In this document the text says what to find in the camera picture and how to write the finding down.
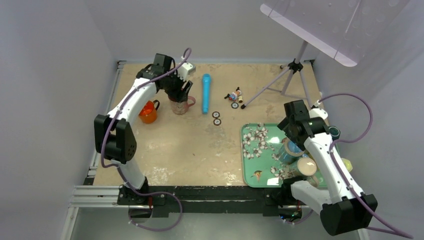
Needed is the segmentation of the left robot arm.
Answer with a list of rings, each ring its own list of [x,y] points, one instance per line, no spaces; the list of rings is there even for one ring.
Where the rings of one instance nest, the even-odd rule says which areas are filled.
[[[103,168],[116,167],[129,197],[138,205],[146,203],[149,192],[147,178],[134,160],[137,140],[132,130],[134,121],[150,99],[164,91],[176,103],[188,100],[193,83],[187,79],[194,66],[188,62],[191,49],[185,50],[180,63],[171,56],[158,53],[153,63],[141,69],[123,99],[107,114],[94,119],[95,149]]]

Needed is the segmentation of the blue mug yellow inside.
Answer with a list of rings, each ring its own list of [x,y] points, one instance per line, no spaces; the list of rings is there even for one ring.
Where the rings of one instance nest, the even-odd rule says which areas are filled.
[[[292,164],[299,158],[305,156],[305,152],[302,151],[295,143],[293,143],[288,137],[285,137],[282,141],[282,146],[278,151],[278,160],[282,164]]]

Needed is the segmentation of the dark green mug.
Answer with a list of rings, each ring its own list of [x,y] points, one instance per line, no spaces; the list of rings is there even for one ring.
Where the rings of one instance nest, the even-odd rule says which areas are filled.
[[[330,135],[331,135],[331,138],[332,138],[333,141],[336,141],[340,138],[341,131],[338,127],[329,126],[328,129],[329,129],[329,132],[330,132]]]

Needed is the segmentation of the orange mug black handle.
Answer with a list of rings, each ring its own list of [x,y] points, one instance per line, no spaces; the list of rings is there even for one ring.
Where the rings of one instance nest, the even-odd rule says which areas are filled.
[[[138,116],[144,124],[151,124],[157,119],[157,110],[160,107],[158,100],[148,101]]]

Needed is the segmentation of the cream floral mug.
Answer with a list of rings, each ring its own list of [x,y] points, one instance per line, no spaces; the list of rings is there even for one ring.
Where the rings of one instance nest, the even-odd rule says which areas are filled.
[[[303,177],[313,187],[318,187],[319,180],[315,176],[318,167],[314,160],[309,157],[301,157],[289,166],[289,170],[295,177]]]

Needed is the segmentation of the pink mug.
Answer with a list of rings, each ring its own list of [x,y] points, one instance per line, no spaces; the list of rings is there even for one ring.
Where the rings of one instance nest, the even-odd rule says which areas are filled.
[[[196,99],[193,96],[183,95],[181,99],[168,97],[170,102],[171,111],[176,115],[183,115],[188,112],[189,108],[196,103]]]

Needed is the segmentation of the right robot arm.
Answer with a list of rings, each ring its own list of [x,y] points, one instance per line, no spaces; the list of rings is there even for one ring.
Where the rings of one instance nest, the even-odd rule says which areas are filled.
[[[285,118],[277,125],[290,141],[311,154],[327,184],[327,189],[313,187],[305,177],[284,180],[280,196],[288,204],[296,200],[319,214],[331,236],[365,229],[369,226],[378,201],[365,194],[352,178],[334,146],[330,127],[323,113],[314,113],[303,100],[284,104]]]

